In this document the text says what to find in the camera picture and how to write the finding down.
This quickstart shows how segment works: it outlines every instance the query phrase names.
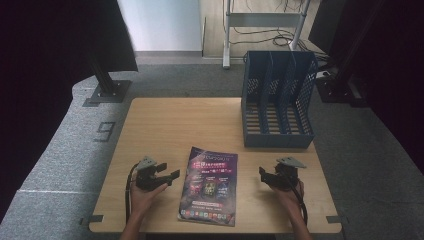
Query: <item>hand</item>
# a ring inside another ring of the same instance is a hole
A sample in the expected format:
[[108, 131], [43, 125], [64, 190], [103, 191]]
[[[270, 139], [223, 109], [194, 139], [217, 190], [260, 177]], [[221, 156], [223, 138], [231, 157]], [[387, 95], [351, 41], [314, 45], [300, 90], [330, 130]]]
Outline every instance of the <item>hand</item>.
[[[294, 192], [292, 190], [289, 191], [283, 191], [279, 188], [270, 186], [270, 188], [272, 190], [274, 190], [274, 192], [277, 195], [277, 199], [278, 201], [281, 203], [281, 205], [284, 207], [284, 209], [290, 214], [293, 211], [297, 212], [299, 211], [300, 213], [300, 203], [299, 200], [297, 199], [296, 195], [294, 194]], [[305, 192], [304, 192], [304, 184], [302, 181], [300, 181], [299, 179], [299, 183], [296, 186], [296, 190], [297, 192], [300, 194], [300, 196], [303, 198]]]
[[[303, 198], [305, 192], [303, 191], [304, 184], [299, 179], [299, 183], [296, 186], [296, 190], [299, 195]], [[294, 239], [295, 240], [311, 240], [312, 235], [309, 233], [305, 222], [302, 218], [302, 211], [299, 200], [292, 190], [283, 191], [279, 188], [270, 186], [277, 195], [278, 201], [283, 205], [287, 211], [291, 225], [293, 227]]]
[[135, 182], [131, 183], [131, 214], [144, 215], [153, 203], [155, 197], [165, 191], [168, 187], [167, 183], [162, 184], [153, 191], [145, 191], [138, 188]]
[[155, 190], [148, 192], [138, 188], [135, 182], [131, 183], [131, 215], [122, 232], [121, 240], [138, 239], [138, 231], [140, 230], [144, 215], [149, 210], [155, 197], [167, 187], [168, 184], [164, 183]]

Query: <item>magazine cover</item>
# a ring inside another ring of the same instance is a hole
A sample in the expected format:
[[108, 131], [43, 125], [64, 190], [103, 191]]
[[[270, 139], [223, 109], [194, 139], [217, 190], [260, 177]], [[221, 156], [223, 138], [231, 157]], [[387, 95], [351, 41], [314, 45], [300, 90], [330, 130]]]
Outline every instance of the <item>magazine cover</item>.
[[178, 218], [185, 221], [235, 225], [237, 158], [192, 147]]

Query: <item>black stand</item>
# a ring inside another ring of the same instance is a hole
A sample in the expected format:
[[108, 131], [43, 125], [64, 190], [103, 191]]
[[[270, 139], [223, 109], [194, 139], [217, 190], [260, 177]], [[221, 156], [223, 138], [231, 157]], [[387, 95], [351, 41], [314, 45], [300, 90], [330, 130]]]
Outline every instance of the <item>black stand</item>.
[[121, 103], [131, 85], [131, 81], [112, 81], [109, 73], [104, 71], [93, 54], [89, 54], [88, 61], [97, 81], [99, 81], [99, 85], [94, 90], [91, 98], [85, 100], [83, 107], [97, 107], [100, 103]]
[[349, 49], [346, 58], [339, 66], [339, 71], [335, 77], [317, 78], [316, 86], [321, 96], [321, 101], [326, 103], [350, 103], [352, 107], [366, 107], [366, 99], [358, 86], [358, 81], [352, 77], [354, 72], [353, 59], [358, 53], [358, 49], [368, 30], [370, 29], [378, 11], [381, 9], [385, 0], [379, 0], [364, 27], [360, 30], [358, 36], [354, 39], [352, 47]]

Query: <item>white wall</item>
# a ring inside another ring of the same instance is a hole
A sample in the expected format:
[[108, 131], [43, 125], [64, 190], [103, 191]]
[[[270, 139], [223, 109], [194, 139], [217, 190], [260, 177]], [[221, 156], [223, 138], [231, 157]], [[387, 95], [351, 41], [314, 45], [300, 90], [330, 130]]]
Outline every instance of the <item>white wall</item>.
[[201, 51], [199, 0], [118, 0], [134, 51]]

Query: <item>gray carpet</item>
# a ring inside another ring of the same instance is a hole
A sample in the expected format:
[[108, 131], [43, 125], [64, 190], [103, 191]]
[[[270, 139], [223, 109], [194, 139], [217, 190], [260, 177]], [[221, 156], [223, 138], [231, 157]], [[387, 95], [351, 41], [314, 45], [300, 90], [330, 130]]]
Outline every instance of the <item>gray carpet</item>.
[[[243, 74], [243, 65], [232, 65], [229, 71], [215, 64], [139, 65], [139, 73], [111, 73], [114, 80], [132, 81], [124, 102], [98, 107], [82, 107], [97, 86], [95, 78], [76, 84], [60, 128], [13, 199], [0, 226], [0, 239], [117, 239], [119, 234], [90, 232], [87, 219], [131, 100], [240, 97]], [[424, 239], [423, 175], [372, 110], [323, 104], [314, 90], [309, 114], [317, 153], [343, 224], [338, 234], [314, 238]], [[181, 237], [148, 235], [147, 239]], [[275, 237], [292, 239], [291, 235]]]

